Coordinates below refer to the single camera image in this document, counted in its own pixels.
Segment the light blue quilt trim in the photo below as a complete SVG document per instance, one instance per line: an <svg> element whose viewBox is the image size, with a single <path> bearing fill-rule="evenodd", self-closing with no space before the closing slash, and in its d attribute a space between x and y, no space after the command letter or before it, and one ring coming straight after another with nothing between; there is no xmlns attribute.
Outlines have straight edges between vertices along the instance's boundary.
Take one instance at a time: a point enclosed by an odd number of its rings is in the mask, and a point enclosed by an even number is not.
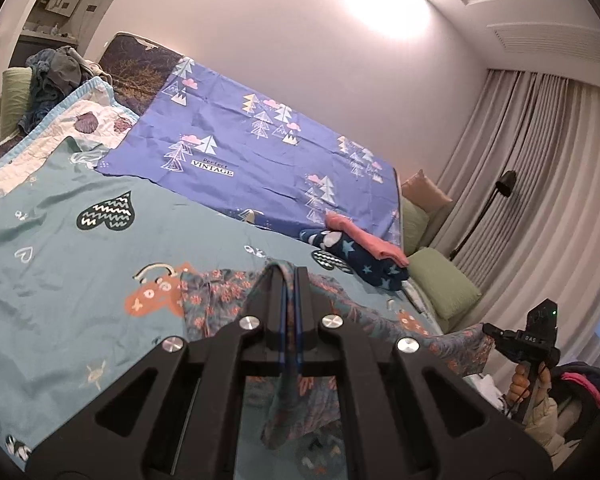
<svg viewBox="0 0 600 480"><path fill-rule="evenodd" d="M42 132L44 132L48 126L58 118L61 114L67 111L74 103L78 102L85 95L87 95L91 90L96 89L97 87L104 88L109 96L110 106L119 108L126 115L131 117L133 120L137 121L140 117L129 110L129 108L124 107L116 101L116 98L113 93L113 87L99 78L98 76L89 79L85 84L81 85L79 88L71 92L64 100L55 108L53 108L44 119L40 122L38 126L36 126L33 131L22 139L16 146L11 148L1 159L0 159L0 168L9 164L14 158L24 152L34 140L36 140Z"/></svg>

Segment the human hand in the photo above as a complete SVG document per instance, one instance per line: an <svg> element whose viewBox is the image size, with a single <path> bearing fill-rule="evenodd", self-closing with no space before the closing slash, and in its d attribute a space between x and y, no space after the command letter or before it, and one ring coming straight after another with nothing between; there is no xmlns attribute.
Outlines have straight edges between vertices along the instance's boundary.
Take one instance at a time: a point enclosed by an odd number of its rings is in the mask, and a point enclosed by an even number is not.
<svg viewBox="0 0 600 480"><path fill-rule="evenodd" d="M551 389L551 373L544 363L540 364L538 368L538 396L536 397L536 405L540 404L547 395L549 389ZM522 402L526 399L531 392L529 388L531 386L529 379L527 379L526 367L522 364L516 366L516 372L511 378L511 385L507 392L507 402L509 405L513 405L517 402Z"/></svg>

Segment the countertop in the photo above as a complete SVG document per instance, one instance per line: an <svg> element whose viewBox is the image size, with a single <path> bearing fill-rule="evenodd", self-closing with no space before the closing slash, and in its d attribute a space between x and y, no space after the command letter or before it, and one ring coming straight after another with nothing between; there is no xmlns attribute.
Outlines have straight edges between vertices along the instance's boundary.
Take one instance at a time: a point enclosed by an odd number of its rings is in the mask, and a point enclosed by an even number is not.
<svg viewBox="0 0 600 480"><path fill-rule="evenodd" d="M21 36L29 36L30 38L41 38L42 40L61 41L64 44L77 45L78 40L74 38L63 38L62 36L54 36L53 34L45 34L44 32L36 32L34 30L22 30Z"/></svg>

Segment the curtain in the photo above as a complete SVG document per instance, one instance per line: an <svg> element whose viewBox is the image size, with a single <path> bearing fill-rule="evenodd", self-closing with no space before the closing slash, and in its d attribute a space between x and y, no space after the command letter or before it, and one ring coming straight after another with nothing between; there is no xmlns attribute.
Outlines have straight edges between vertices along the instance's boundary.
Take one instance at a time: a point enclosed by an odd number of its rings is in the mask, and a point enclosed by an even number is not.
<svg viewBox="0 0 600 480"><path fill-rule="evenodd" d="M474 114L439 186L456 201L432 247L449 254L474 224L498 177L518 175L509 198L497 195L454 263L487 290L515 250L544 195L557 153L568 80L491 70Z"/></svg>
<svg viewBox="0 0 600 480"><path fill-rule="evenodd" d="M461 324L523 328L528 310L550 298L565 359L600 366L600 88L569 81L555 155L539 185L515 247ZM512 368L492 352L488 371L501 387Z"/></svg>

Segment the pink pillow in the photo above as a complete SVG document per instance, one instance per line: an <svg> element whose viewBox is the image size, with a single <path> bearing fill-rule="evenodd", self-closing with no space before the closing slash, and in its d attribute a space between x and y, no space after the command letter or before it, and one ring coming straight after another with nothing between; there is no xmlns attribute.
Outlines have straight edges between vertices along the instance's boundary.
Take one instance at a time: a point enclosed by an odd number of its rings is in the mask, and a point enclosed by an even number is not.
<svg viewBox="0 0 600 480"><path fill-rule="evenodd" d="M402 184L402 196L427 213L437 211L452 201L422 170Z"/></svg>

